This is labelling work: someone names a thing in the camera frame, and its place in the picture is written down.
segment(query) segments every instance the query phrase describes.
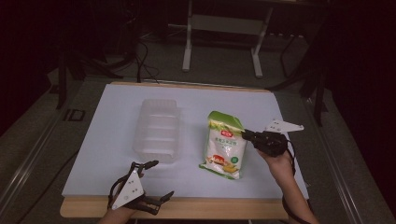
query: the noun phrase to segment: wire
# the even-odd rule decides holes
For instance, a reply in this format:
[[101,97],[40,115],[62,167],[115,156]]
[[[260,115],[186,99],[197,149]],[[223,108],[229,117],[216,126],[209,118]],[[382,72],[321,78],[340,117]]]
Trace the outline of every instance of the wire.
[[38,198],[35,200],[35,202],[29,207],[29,209],[23,214],[23,216],[20,217],[20,219],[16,222],[17,224],[21,223],[24,221],[24,219],[32,212],[32,210],[35,208],[35,206],[41,201],[41,199],[44,197],[44,195],[48,192],[50,187],[52,186],[53,182],[55,182],[56,178],[59,176],[61,171],[64,170],[64,167],[73,160],[78,154],[79,150],[77,150],[67,161],[62,165],[61,169],[56,173],[55,177],[51,179],[47,187],[44,189],[44,191],[38,196]]

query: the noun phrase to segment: food package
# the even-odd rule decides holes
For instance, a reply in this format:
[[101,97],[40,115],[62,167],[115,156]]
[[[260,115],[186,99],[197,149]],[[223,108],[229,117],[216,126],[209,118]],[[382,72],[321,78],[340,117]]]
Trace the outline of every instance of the food package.
[[205,162],[200,168],[229,179],[241,177],[242,160],[247,141],[241,132],[245,129],[238,118],[212,111],[208,116]]

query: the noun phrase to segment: red logo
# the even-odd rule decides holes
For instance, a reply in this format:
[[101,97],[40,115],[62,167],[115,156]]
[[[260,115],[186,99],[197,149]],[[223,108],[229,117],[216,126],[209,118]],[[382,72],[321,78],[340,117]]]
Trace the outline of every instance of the red logo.
[[233,134],[228,132],[228,131],[221,131],[221,135],[226,136],[226,137],[233,137]]

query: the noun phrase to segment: clear plastic tray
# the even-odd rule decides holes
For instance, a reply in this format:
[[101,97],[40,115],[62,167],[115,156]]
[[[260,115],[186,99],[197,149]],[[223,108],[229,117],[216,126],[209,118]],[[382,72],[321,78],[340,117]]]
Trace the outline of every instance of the clear plastic tray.
[[178,125],[175,100],[143,101],[134,136],[134,151],[143,161],[174,162],[178,155]]

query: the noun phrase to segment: green and white bag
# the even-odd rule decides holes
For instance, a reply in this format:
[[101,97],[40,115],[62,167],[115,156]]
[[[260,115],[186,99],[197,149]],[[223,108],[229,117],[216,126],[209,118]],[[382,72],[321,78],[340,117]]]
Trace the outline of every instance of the green and white bag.
[[247,145],[241,134],[244,127],[238,118],[219,111],[209,114],[208,127],[205,162],[199,166],[229,179],[239,179]]

